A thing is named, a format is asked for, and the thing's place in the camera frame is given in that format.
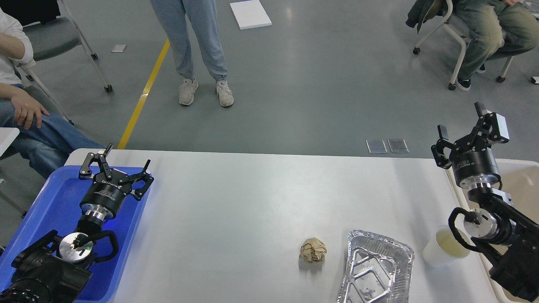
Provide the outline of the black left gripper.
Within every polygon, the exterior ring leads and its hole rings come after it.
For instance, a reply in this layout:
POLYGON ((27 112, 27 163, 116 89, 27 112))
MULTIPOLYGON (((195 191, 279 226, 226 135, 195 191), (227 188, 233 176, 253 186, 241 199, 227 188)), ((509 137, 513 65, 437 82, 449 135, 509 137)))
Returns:
POLYGON ((114 219, 129 194, 140 201, 154 181, 154 177, 148 172, 150 159, 147 159, 141 172, 136 174, 128 175, 116 168, 110 169, 106 156, 112 148, 113 144, 108 144, 105 150, 88 153, 79 170, 80 180, 94 178, 80 202, 81 211, 84 215, 96 213, 100 220, 114 219), (92 163, 97 163, 99 174, 92 173, 90 169, 92 163), (141 187, 133 188, 133 184, 141 181, 143 182, 141 187))

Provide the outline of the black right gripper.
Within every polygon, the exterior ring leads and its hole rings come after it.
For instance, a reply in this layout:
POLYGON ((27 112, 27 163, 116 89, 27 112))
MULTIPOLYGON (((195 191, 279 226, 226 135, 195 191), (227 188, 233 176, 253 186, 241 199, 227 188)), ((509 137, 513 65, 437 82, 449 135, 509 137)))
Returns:
POLYGON ((439 139, 431 146, 437 166, 446 170, 452 167, 457 186, 464 189, 478 183, 493 185, 501 181, 491 146, 510 141, 504 116, 487 110, 480 102, 474 106, 479 119, 472 132, 452 143, 447 128, 438 125, 439 139))

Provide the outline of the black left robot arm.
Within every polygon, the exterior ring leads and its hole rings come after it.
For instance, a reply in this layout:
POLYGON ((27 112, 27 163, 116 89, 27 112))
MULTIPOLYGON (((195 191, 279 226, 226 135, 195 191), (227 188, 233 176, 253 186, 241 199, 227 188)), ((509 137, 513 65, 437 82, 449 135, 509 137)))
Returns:
POLYGON ((2 303, 105 303, 118 287, 154 181, 110 167, 112 149, 54 171, 1 255, 2 303))

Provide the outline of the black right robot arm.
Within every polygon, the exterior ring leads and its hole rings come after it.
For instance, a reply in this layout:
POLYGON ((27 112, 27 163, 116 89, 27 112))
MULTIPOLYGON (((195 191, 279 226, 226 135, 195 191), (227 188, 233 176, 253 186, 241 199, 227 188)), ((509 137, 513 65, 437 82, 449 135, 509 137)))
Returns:
POLYGON ((474 106, 478 122, 467 136, 450 142, 446 127, 439 125, 439 140, 431 146, 437 166, 452 169, 456 185, 478 205, 454 208, 448 225, 461 246, 487 258, 492 280, 514 297, 533 302, 539 287, 538 224, 494 186, 502 180, 491 146, 510 140, 506 119, 480 102, 474 106))

